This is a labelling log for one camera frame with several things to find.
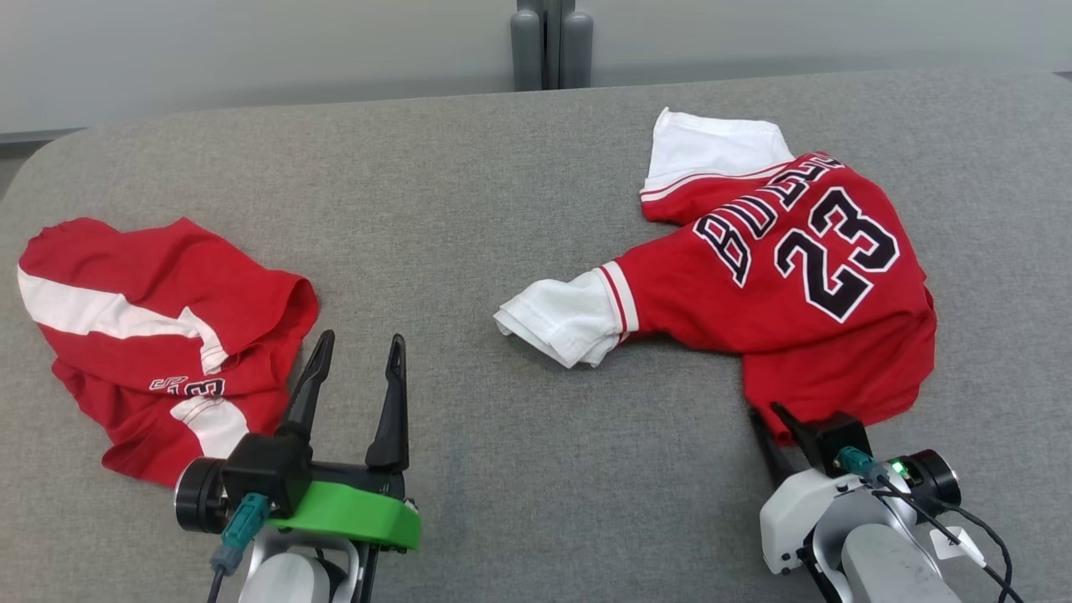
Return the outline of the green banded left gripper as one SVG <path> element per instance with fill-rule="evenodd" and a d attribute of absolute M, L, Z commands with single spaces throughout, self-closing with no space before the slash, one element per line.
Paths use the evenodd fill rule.
<path fill-rule="evenodd" d="M 319 389 L 332 367 L 334 343 L 334 330 L 321 333 L 292 389 L 291 405 L 279 424 L 279 436 L 310 440 Z M 385 368 L 387 389 L 378 429 L 364 452 L 367 466 L 315 461 L 312 481 L 294 515 L 272 516 L 268 524 L 284 530 L 374 544 L 383 549 L 418 549 L 422 523 L 407 497 L 403 473 L 410 469 L 406 369 L 405 337 L 394 333 Z"/>

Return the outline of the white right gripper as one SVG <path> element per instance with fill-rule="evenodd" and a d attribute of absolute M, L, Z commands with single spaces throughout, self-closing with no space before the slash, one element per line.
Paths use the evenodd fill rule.
<path fill-rule="evenodd" d="M 772 409 L 809 466 L 827 466 L 821 431 L 796 420 L 781 402 L 773 402 Z M 748 420 L 766 473 L 777 488 L 760 510 L 762 554 L 770 572 L 781 574 L 804 565 L 796 556 L 799 549 L 812 550 L 824 571 L 840 570 L 843 545 L 862 524 L 884 524 L 898 535 L 912 538 L 915 511 L 904 501 L 874 496 L 872 486 L 853 474 L 828 477 L 816 469 L 796 473 L 760 412 L 749 408 Z"/>

